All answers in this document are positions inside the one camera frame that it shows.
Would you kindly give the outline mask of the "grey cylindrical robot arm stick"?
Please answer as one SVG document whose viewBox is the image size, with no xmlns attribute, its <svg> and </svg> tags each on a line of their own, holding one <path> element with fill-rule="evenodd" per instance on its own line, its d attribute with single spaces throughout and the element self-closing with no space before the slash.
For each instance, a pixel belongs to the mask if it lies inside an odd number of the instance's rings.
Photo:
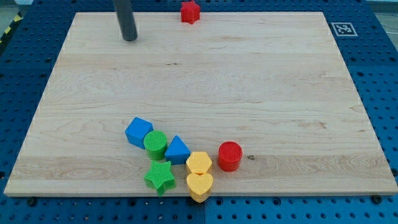
<svg viewBox="0 0 398 224">
<path fill-rule="evenodd" d="M 118 18 L 122 38 L 135 41 L 138 37 L 131 0 L 113 0 L 114 10 Z"/>
</svg>

